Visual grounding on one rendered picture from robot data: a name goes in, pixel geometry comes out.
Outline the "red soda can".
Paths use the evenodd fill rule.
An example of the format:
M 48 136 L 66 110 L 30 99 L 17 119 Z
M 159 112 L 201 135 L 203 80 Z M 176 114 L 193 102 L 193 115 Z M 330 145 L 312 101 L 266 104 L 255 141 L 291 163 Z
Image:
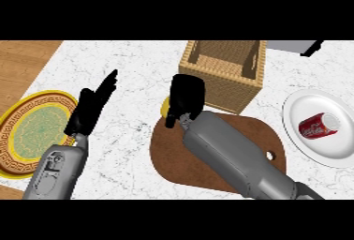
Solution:
M 300 136 L 314 140 L 337 133 L 340 128 L 340 121 L 337 117 L 328 113 L 321 112 L 302 120 L 297 124 L 297 132 Z

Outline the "grey appliance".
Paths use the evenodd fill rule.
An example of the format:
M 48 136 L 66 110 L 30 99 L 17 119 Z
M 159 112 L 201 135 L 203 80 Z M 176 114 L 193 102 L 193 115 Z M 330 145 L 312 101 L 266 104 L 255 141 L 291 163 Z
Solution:
M 321 48 L 321 40 L 268 40 L 266 48 L 309 57 Z

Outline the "wicker basket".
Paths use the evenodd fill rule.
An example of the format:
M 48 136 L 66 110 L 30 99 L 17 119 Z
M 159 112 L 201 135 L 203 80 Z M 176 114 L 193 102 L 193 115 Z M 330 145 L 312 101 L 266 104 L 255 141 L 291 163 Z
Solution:
M 240 114 L 262 88 L 265 40 L 190 40 L 178 72 L 204 81 L 204 104 Z

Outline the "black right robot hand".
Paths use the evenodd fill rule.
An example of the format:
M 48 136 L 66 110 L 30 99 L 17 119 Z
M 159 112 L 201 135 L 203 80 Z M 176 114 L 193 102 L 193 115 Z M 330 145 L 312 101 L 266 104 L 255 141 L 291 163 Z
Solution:
M 165 127 L 173 128 L 173 123 L 187 113 L 193 120 L 204 105 L 204 82 L 200 78 L 175 74 L 169 86 L 168 111 L 165 117 Z

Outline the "brown wooden cutting board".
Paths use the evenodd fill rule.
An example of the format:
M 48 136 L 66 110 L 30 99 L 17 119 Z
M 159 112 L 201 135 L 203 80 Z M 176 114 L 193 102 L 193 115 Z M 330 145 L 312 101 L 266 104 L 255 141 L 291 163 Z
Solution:
M 216 116 L 253 141 L 263 154 L 271 154 L 269 163 L 286 173 L 286 156 L 280 138 L 271 127 L 257 119 L 218 113 Z M 215 189 L 234 193 L 235 190 L 210 167 L 182 145 L 182 129 L 165 127 L 160 118 L 151 133 L 148 155 L 156 172 L 163 179 L 179 185 Z

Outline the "white plate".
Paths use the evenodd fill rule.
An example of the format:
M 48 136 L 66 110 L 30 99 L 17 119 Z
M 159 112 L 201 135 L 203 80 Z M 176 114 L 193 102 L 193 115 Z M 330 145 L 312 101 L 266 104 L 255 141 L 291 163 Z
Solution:
M 318 113 L 330 113 L 339 120 L 334 134 L 314 140 L 299 134 L 299 122 Z M 305 156 L 333 168 L 354 167 L 354 111 L 343 101 L 319 90 L 299 90 L 284 100 L 281 123 L 286 134 Z

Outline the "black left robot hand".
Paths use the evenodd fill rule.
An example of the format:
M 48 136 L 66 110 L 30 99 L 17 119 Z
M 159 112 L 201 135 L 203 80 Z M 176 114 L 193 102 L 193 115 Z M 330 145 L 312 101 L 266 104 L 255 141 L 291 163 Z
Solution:
M 89 88 L 80 89 L 76 107 L 63 130 L 67 136 L 73 136 L 78 133 L 83 136 L 91 134 L 103 106 L 116 90 L 116 76 L 117 71 L 113 70 L 103 79 L 95 91 Z

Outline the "yellow lemon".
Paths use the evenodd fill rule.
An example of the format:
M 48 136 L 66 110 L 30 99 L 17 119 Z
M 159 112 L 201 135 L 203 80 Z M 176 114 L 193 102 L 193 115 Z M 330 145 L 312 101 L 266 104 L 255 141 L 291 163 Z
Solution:
M 168 113 L 168 107 L 169 107 L 169 97 L 165 98 L 162 107 L 160 107 L 160 115 L 163 118 L 166 118 L 166 113 Z

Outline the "yellow patterned plate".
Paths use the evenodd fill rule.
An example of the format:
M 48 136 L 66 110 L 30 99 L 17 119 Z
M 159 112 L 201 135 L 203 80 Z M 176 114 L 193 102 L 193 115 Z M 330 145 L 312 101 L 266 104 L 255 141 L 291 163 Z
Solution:
M 29 177 L 48 147 L 73 144 L 63 129 L 76 105 L 58 90 L 36 92 L 11 105 L 0 116 L 0 176 Z

